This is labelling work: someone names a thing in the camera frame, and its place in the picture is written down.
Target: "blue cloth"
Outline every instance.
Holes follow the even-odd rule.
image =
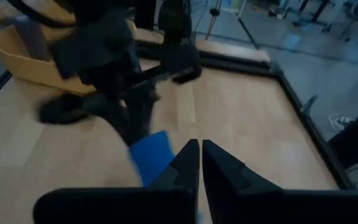
[[[166,131],[143,138],[129,148],[144,187],[148,187],[175,158]]]

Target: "blue object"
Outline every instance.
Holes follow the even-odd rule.
[[[129,148],[144,187],[148,187],[175,158],[166,131],[143,138]]]

